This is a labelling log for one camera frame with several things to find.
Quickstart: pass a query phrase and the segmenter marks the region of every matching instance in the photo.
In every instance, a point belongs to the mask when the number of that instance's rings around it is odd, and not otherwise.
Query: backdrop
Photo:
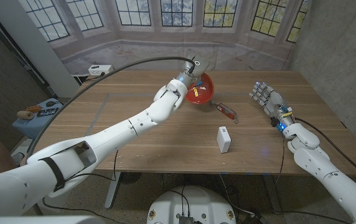
[[[284,70],[310,0],[19,0],[71,74],[150,57],[209,70]],[[180,69],[152,62],[132,69]]]

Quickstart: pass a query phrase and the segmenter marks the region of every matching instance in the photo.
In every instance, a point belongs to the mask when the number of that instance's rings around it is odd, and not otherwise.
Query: screw
[[[227,210],[227,216],[230,220],[232,220],[235,217],[235,214],[232,210]]]
[[[155,210],[151,210],[151,211],[149,212],[149,218],[150,218],[150,219],[153,219],[154,217],[156,217],[156,211],[155,211]]]

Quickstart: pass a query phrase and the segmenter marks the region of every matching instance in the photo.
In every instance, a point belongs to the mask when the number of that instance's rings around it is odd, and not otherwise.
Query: wall
[[[356,1],[312,0],[292,56],[288,69],[301,72],[356,137]]]
[[[88,73],[93,64],[118,68],[136,60],[186,56],[209,58],[214,70],[283,70],[294,44],[286,41],[302,0],[287,1],[276,37],[251,29],[259,0],[238,1],[232,27],[204,27],[205,0],[194,1],[192,27],[162,26],[160,0],[149,0],[151,26],[122,26],[115,1],[95,0],[103,27],[81,31],[65,0],[55,7],[69,36],[50,42],[71,74]],[[179,70],[182,62],[172,62]],[[170,64],[147,63],[133,69],[171,69]]]

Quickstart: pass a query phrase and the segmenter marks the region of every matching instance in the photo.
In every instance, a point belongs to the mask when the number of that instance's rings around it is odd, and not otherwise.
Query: red bowl
[[[197,85],[197,83],[192,83],[188,88],[188,94],[186,94],[186,99],[194,104],[204,104],[211,100],[214,94],[214,84],[211,78],[206,74],[200,77],[202,84]]]

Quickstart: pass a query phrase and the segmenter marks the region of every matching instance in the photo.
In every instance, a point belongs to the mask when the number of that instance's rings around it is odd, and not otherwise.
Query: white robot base
[[[185,186],[162,194],[149,209],[147,224],[166,223],[236,223],[235,214],[230,204],[221,195],[199,186]]]

